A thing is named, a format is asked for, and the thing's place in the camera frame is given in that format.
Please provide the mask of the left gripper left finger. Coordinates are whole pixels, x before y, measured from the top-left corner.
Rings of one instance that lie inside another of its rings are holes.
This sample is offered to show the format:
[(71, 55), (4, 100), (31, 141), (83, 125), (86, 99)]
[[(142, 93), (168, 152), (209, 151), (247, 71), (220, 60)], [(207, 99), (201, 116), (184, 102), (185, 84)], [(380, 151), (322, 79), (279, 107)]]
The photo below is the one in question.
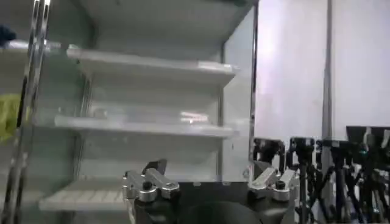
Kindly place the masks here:
[(158, 197), (173, 200), (180, 194), (180, 184), (165, 176), (167, 159), (149, 161), (141, 172), (125, 171), (122, 176), (123, 200), (151, 203)]

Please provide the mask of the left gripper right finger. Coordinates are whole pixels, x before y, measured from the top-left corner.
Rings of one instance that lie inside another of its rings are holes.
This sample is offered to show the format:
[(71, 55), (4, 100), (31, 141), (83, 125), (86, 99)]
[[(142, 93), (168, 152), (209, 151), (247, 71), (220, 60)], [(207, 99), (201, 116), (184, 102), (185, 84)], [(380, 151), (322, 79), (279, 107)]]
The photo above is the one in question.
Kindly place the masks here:
[(256, 161), (247, 168), (249, 190), (255, 198), (271, 198), (275, 201), (294, 201), (298, 197), (298, 174), (286, 169), (279, 172), (274, 166)]

